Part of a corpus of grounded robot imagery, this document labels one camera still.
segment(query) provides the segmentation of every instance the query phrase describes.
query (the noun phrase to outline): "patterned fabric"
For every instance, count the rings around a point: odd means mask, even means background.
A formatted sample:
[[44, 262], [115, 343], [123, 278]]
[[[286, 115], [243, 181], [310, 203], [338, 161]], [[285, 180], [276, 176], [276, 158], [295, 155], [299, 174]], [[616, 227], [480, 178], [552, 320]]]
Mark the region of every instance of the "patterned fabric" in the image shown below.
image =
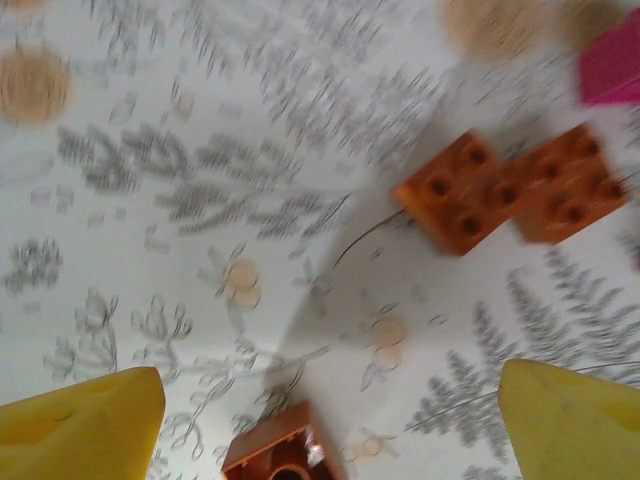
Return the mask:
[[512, 158], [582, 121], [640, 191], [639, 110], [577, 106], [552, 48], [463, 62], [434, 6], [3, 11], [3, 50], [45, 49], [73, 88], [54, 123], [0, 123], [0, 403], [153, 365], [149, 480], [219, 478], [234, 435], [307, 398], [353, 478], [514, 480], [505, 359], [640, 385], [634, 205], [455, 259], [389, 199], [470, 127]]

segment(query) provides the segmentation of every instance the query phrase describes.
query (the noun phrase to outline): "yellow object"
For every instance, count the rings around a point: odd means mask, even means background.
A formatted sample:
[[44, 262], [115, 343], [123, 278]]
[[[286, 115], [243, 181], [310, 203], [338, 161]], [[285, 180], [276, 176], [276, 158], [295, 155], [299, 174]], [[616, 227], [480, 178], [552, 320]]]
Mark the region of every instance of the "yellow object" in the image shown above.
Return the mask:
[[143, 480], [164, 415], [140, 367], [0, 407], [0, 480]]
[[640, 390], [510, 360], [498, 400], [523, 480], [640, 479]]

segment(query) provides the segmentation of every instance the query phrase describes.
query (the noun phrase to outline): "lego brick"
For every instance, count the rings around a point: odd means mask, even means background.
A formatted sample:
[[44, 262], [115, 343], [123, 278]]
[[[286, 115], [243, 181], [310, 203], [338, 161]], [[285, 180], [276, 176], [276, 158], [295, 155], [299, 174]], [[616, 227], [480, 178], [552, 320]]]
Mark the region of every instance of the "lego brick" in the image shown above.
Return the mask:
[[640, 9], [598, 37], [580, 55], [578, 68], [583, 103], [640, 102]]
[[[309, 443], [323, 458], [310, 467]], [[346, 480], [337, 451], [309, 402], [258, 424], [236, 437], [222, 466], [227, 480]]]
[[463, 134], [393, 191], [445, 253], [468, 253], [524, 202], [510, 166], [473, 131]]
[[516, 160], [513, 168], [531, 199], [514, 216], [529, 242], [560, 243], [628, 201], [585, 125]]

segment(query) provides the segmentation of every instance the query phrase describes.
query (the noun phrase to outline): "pink lego brick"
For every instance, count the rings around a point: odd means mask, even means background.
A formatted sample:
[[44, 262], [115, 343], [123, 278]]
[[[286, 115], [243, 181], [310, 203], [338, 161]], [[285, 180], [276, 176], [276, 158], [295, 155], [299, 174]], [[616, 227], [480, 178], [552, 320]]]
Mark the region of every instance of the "pink lego brick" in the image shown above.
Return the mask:
[[583, 103], [640, 103], [640, 8], [582, 53], [579, 70]]

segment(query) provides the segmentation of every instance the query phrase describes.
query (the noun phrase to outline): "orange lego brick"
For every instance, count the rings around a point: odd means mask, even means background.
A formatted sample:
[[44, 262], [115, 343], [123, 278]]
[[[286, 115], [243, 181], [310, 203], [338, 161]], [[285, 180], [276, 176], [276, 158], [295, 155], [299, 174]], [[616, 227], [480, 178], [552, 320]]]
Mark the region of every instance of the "orange lego brick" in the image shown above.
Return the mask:
[[462, 256], [509, 219], [527, 192], [509, 166], [473, 131], [393, 191], [436, 245]]
[[236, 437], [222, 473], [227, 480], [347, 479], [340, 456], [309, 402]]
[[560, 243], [629, 201], [584, 124], [516, 160], [514, 169], [532, 199], [514, 216], [529, 242]]

